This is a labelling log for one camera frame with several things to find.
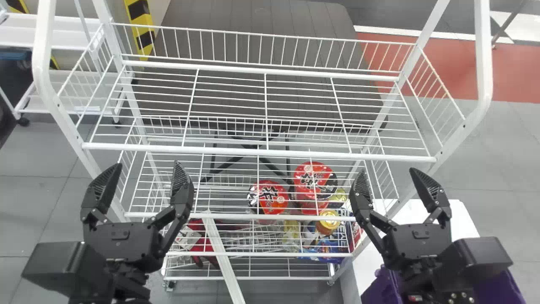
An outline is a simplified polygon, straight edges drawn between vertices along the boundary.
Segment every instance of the noodle cup lid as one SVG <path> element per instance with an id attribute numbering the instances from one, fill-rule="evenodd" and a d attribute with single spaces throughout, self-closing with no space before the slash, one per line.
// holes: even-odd
<path id="1" fill-rule="evenodd" d="M 248 204 L 256 208 L 257 201 L 264 214 L 280 214 L 289 204 L 285 188 L 272 180 L 261 180 L 249 188 Z"/>
<path id="2" fill-rule="evenodd" d="M 305 162 L 299 165 L 293 177 L 295 191 L 303 193 L 312 200 L 315 200 L 315 193 L 317 200 L 326 200 L 338 188 L 336 174 L 330 166 L 321 162 Z"/>

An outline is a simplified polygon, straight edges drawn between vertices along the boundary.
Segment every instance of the blue snack package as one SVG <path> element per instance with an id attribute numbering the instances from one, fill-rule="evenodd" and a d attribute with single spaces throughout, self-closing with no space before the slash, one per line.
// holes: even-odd
<path id="1" fill-rule="evenodd" d="M 338 240 L 324 238 L 319 241 L 315 248 L 302 248 L 301 252 L 307 253 L 340 253 Z M 323 256 L 299 256 L 300 260 L 313 260 L 324 263 L 341 264 L 344 257 L 323 257 Z"/>

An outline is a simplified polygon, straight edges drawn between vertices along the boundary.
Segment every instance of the gray tile floor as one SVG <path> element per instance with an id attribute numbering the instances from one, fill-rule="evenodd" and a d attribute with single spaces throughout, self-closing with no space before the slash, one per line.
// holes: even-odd
<path id="1" fill-rule="evenodd" d="M 540 301 L 540 104 L 494 102 L 487 117 L 436 178 L 452 199 L 465 203 L 481 235 L 498 236 L 514 260 L 511 270 L 529 303 Z M 105 165 L 108 157 L 100 157 Z M 62 303 L 66 299 L 21 280 L 37 242 L 81 240 L 77 219 L 82 191 L 90 179 L 58 127 L 34 122 L 17 127 L 0 149 L 0 304 Z M 404 166 L 393 166 L 404 185 Z M 324 282 L 242 282 L 248 302 L 278 299 L 339 303 L 339 285 Z M 217 282 L 180 284 L 164 294 L 154 282 L 154 303 L 229 303 Z"/>

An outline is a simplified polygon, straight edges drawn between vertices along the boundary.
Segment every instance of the wire shelving unit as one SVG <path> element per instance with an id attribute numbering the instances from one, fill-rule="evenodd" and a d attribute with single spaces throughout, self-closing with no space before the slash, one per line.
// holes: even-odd
<path id="1" fill-rule="evenodd" d="M 120 220 L 140 221 L 167 206 L 174 161 L 190 174 L 196 191 L 191 220 L 212 219 L 218 227 L 213 236 L 201 230 L 197 237 L 213 238 L 223 250 L 209 250 L 210 245 L 190 251 L 175 244 L 164 264 L 167 280 L 334 282 L 368 241 L 347 233 L 355 221 L 348 202 L 328 207 L 341 212 L 336 217 L 319 215 L 318 204 L 303 213 L 294 203 L 296 169 L 323 163 L 345 193 L 365 171 L 375 208 L 392 217 L 414 192 L 410 187 L 398 193 L 390 162 L 425 165 L 434 173 L 491 102 L 487 0 L 475 1 L 479 98 L 470 113 L 458 107 L 423 52 L 448 0 L 437 2 L 416 43 L 123 24 L 111 20 L 103 0 L 93 2 L 104 38 L 91 41 L 55 89 L 48 73 L 48 18 L 56 1 L 40 1 L 32 59 L 36 86 L 91 176 L 99 173 L 93 150 L 119 151 L 124 166 L 111 208 Z M 143 28 L 159 33 L 150 35 L 149 55 L 137 52 L 142 41 L 131 41 Z M 96 71 L 96 62 L 85 59 L 93 52 L 110 56 L 96 81 L 88 81 L 78 74 Z M 69 89 L 76 85 L 88 90 Z M 62 100 L 80 97 L 87 103 L 72 121 Z M 96 107 L 99 119 L 83 139 L 78 128 Z M 290 201 L 282 213 L 262 214 L 248 205 L 250 187 L 261 180 L 285 189 Z M 288 250 L 285 221 L 303 227 L 322 219 L 341 222 L 346 245 Z M 195 268 L 190 256 L 227 256 L 233 273 L 220 275 L 208 264 Z M 345 260 L 309 260 L 325 257 Z"/>

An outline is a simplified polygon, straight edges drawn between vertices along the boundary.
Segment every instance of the caster wheel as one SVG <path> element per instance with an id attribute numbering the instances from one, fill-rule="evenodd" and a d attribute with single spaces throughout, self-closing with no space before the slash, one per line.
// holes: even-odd
<path id="1" fill-rule="evenodd" d="M 30 120 L 28 120 L 28 118 L 26 118 L 26 117 L 21 117 L 21 118 L 19 118 L 19 120 L 17 121 L 17 123 L 18 123 L 21 127 L 28 127 L 28 125 L 30 125 Z"/>
<path id="2" fill-rule="evenodd" d="M 114 119 L 111 119 L 111 122 L 112 124 L 114 124 L 114 127 L 115 128 L 120 128 L 120 126 L 122 125 L 122 122 L 120 120 L 118 120 L 118 122 L 114 121 Z"/>
<path id="3" fill-rule="evenodd" d="M 176 287 L 176 281 L 165 281 L 163 287 L 165 287 L 166 292 L 172 292 Z"/>

